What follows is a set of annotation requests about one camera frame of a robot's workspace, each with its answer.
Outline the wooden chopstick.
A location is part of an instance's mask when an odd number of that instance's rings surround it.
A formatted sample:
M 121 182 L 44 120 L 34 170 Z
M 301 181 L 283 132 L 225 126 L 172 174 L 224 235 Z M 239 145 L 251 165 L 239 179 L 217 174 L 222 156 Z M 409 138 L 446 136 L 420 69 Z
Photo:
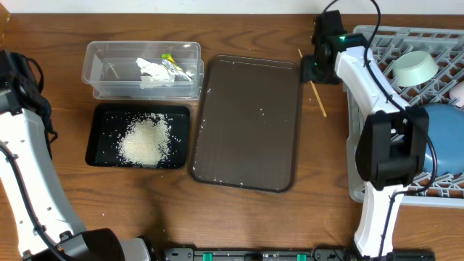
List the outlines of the wooden chopstick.
M 298 53 L 299 53 L 300 58 L 303 58 L 301 49 L 297 49 L 297 50 L 298 50 Z M 318 104 L 319 104 L 320 111 L 321 111 L 323 117 L 327 117 L 325 108 L 324 108 L 323 103 L 322 103 L 322 101 L 321 101 L 321 99 L 320 99 L 320 96 L 319 96 L 319 93 L 318 93 L 318 90 L 317 90 L 315 84 L 314 84 L 312 81 L 310 81 L 309 83 L 310 83 L 310 85 L 312 86 L 313 92 L 314 92 L 314 94 L 315 94 L 315 98 L 316 98 L 316 100 L 317 100 L 317 102 L 318 102 Z

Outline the mint green bowl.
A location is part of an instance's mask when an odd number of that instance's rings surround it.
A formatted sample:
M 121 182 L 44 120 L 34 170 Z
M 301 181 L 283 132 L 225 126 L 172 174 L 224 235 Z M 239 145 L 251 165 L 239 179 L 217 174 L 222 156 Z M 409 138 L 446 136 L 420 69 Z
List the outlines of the mint green bowl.
M 428 52 L 412 51 L 395 60 L 392 70 L 399 87 L 410 87 L 432 79 L 439 66 Z

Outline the brown serving tray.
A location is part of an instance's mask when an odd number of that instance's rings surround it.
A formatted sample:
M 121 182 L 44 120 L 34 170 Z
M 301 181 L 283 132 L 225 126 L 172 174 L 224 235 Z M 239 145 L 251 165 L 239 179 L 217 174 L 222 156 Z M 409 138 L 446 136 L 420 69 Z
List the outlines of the brown serving tray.
M 213 57 L 201 90 L 189 175 L 212 185 L 288 191 L 297 171 L 301 112 L 297 64 Z

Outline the dark blue plate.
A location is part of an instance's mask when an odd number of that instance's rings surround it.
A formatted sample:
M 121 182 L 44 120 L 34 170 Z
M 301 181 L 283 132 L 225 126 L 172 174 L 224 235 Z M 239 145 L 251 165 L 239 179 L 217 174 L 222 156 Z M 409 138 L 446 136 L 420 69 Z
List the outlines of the dark blue plate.
M 449 104 L 426 105 L 428 136 L 437 158 L 437 176 L 463 172 L 463 111 Z

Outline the pink cup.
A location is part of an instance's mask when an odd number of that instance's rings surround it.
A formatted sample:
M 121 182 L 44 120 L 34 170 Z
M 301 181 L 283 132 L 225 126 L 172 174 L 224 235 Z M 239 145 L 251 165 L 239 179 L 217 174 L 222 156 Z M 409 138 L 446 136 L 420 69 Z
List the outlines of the pink cup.
M 464 105 L 464 82 L 460 82 L 449 90 L 449 98 L 456 107 L 463 107 Z

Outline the yellow green snack wrapper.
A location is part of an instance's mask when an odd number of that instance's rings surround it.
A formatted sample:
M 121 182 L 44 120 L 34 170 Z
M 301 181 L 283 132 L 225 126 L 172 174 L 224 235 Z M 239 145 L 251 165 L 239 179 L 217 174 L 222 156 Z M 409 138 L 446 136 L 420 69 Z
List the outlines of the yellow green snack wrapper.
M 162 64 L 167 68 L 170 74 L 178 76 L 182 80 L 192 81 L 192 78 L 186 74 L 183 69 L 177 65 L 170 53 L 162 54 Z

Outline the white tissue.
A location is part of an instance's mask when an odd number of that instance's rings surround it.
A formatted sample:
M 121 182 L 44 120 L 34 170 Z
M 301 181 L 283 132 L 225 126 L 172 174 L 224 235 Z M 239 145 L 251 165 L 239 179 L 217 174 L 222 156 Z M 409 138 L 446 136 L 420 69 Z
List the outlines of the white tissue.
M 164 65 L 148 62 L 142 58 L 138 58 L 136 64 L 141 71 L 140 87 L 142 89 L 154 88 L 157 84 L 164 85 L 175 81 L 175 75 Z

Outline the white rice pile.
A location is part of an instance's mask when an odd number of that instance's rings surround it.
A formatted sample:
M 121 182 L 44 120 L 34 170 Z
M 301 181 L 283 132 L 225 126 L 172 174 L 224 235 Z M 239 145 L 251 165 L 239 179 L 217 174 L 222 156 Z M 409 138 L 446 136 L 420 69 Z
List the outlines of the white rice pile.
M 117 143 L 123 164 L 157 167 L 170 156 L 170 126 L 161 113 L 145 113 L 132 120 Z

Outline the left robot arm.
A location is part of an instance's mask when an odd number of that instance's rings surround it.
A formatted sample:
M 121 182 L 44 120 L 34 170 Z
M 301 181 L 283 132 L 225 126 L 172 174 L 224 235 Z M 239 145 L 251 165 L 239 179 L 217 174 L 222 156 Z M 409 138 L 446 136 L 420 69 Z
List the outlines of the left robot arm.
M 1 50 L 1 183 L 17 226 L 23 260 L 155 260 L 150 243 L 119 240 L 108 228 L 89 231 L 54 168 L 57 138 L 51 105 L 42 96 L 38 63 Z

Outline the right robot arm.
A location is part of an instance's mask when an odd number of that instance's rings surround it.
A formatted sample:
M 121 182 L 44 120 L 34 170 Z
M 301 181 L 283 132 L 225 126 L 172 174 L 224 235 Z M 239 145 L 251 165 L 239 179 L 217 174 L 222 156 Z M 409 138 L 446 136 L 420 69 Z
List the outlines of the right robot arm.
M 355 167 L 364 182 L 362 216 L 355 232 L 364 260 L 395 260 L 392 236 L 403 197 L 424 165 L 429 116 L 412 108 L 378 68 L 369 40 L 360 33 L 315 33 L 314 54 L 302 58 L 303 82 L 344 83 L 364 126 Z

